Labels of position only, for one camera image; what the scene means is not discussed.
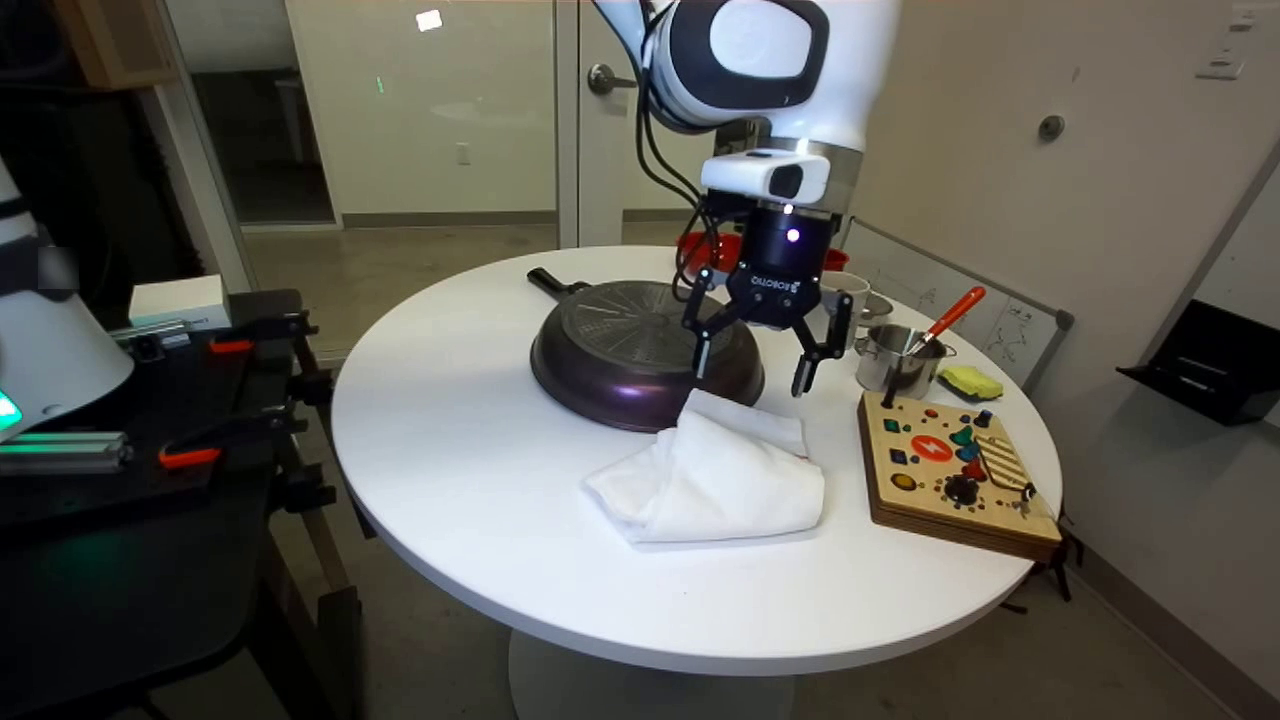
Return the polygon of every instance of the wooden board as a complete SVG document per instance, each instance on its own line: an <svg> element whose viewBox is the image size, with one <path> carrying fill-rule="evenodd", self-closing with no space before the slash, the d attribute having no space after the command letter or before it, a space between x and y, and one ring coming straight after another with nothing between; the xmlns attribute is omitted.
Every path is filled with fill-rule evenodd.
<svg viewBox="0 0 1280 720"><path fill-rule="evenodd" d="M872 519L1046 561L1058 545L1055 517L1014 454L1001 415L862 391L859 435Z"/></svg>

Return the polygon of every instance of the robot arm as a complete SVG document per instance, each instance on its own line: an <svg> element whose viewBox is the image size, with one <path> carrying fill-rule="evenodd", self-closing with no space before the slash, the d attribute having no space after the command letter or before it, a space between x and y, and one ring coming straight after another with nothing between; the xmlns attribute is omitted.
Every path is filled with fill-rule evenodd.
<svg viewBox="0 0 1280 720"><path fill-rule="evenodd" d="M790 326L802 345L790 391L808 391L824 357L845 352L851 300L835 297L827 340L802 317L824 300L820 270L862 151L885 76L895 0L596 0L629 49L646 108L674 133L721 133L700 166L702 239L728 228L728 268L684 276L696 376L713 335L732 323ZM728 309L700 320L700 300Z"/></svg>

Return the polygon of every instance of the pan handle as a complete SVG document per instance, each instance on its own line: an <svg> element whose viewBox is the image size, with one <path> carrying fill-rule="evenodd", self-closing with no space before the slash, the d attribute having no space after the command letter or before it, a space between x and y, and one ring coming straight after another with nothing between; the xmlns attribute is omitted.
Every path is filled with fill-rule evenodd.
<svg viewBox="0 0 1280 720"><path fill-rule="evenodd" d="M550 276L546 268L530 268L530 270L529 270L529 283L538 286L538 293L546 293L550 300L562 300L562 297L586 286L586 283L559 283L559 276Z"/></svg>

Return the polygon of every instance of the table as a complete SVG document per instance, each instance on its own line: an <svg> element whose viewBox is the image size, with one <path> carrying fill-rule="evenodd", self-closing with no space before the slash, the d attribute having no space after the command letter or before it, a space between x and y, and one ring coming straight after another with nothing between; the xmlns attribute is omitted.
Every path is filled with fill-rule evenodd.
<svg viewBox="0 0 1280 720"><path fill-rule="evenodd" d="M238 326L293 323L301 297L237 297L230 317ZM136 367L129 406L106 405L106 415L110 426L129 426L141 460L129 476L90 476L90 483L155 479L149 454L161 435L183 433L169 426L171 405L192 405L199 382L212 382L208 373L224 367L199 352L195 340ZM301 345L286 335L259 335L237 379L238 391L215 406L286 405L301 379L297 352ZM297 487L282 487L297 476L278 476L297 460L286 451L286 435L278 442L259 433L247 442L227 442L204 487L0 536L0 714L110 714L110 709L144 701L150 682L212 667L242 645L293 714L354 714L359 688L344 659L354 659L359 600L350 586L331 586L311 622L268 536L268 510L286 504ZM0 479L0 499L41 492L32 483L61 479ZM339 638L347 655L317 651L319 631Z"/></svg>
<svg viewBox="0 0 1280 720"><path fill-rule="evenodd" d="M692 674L802 674L891 659L997 608L1032 561L878 527L855 441L855 357L789 394L800 345L757 326L769 386L757 406L800 415L827 476L827 517L802 536L635 549L582 497L582 476L653 435L562 412L529 373L559 280L668 280L668 247L534 250L432 283L381 317L344 358L331 433L381 536L475 611L611 663ZM1003 376L960 335L956 357ZM1023 391L991 405L1058 506L1055 442Z"/></svg>

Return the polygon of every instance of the doorway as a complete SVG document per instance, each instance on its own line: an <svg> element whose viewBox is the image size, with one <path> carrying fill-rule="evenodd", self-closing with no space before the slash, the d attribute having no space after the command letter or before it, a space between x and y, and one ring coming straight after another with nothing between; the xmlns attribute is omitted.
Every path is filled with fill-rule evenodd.
<svg viewBox="0 0 1280 720"><path fill-rule="evenodd" d="M331 224L282 0L169 0L238 228Z"/></svg>

